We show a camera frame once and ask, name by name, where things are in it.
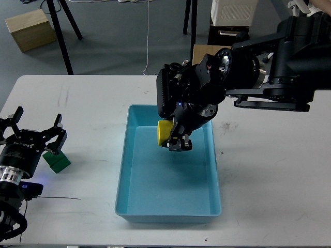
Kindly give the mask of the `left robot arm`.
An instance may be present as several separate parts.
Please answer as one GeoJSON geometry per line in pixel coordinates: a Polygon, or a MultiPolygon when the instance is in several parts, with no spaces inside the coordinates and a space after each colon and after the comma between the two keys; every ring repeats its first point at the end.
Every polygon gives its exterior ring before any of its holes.
{"type": "Polygon", "coordinates": [[[61,114],[54,125],[41,132],[19,129],[17,123],[23,108],[6,119],[1,119],[1,240],[21,235],[27,220],[19,212],[23,201],[41,195],[43,185],[30,182],[40,158],[44,158],[55,173],[61,172],[70,161],[61,151],[67,138],[61,114]]]}

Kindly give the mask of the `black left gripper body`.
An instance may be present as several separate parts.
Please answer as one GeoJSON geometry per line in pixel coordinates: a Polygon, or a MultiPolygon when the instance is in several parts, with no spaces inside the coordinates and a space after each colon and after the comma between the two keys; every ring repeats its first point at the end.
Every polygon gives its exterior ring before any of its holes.
{"type": "Polygon", "coordinates": [[[11,167],[23,172],[23,179],[32,178],[46,140],[40,132],[23,129],[6,138],[1,152],[1,168],[11,167]]]}

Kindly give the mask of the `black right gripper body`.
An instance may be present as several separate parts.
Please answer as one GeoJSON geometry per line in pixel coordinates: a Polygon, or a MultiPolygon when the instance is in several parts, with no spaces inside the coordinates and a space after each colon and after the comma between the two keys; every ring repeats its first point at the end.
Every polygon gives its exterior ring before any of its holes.
{"type": "Polygon", "coordinates": [[[172,136],[191,135],[192,132],[213,119],[217,114],[217,105],[178,102],[171,115],[174,127],[171,131],[172,136]]]}

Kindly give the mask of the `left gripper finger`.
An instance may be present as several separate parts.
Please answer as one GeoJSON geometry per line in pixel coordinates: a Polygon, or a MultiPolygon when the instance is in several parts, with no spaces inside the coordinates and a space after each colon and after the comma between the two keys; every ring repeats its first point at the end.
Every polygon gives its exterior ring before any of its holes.
{"type": "Polygon", "coordinates": [[[67,138],[67,132],[61,124],[62,115],[58,114],[53,127],[41,132],[41,138],[44,142],[44,151],[57,156],[60,154],[64,142],[67,138]]]}
{"type": "Polygon", "coordinates": [[[1,118],[1,145],[6,144],[6,139],[4,138],[5,130],[11,127],[16,138],[20,137],[20,130],[17,126],[21,116],[23,115],[23,107],[18,106],[17,110],[13,115],[8,116],[6,119],[1,118]]]}

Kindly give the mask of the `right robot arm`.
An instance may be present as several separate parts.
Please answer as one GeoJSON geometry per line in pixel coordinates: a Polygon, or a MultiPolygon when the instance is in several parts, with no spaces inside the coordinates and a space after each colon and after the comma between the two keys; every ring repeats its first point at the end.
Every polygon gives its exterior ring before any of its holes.
{"type": "Polygon", "coordinates": [[[156,79],[158,145],[192,149],[192,132],[213,119],[226,97],[240,108],[307,112],[330,90],[330,16],[291,16],[277,32],[235,43],[199,64],[166,64],[156,79]]]}

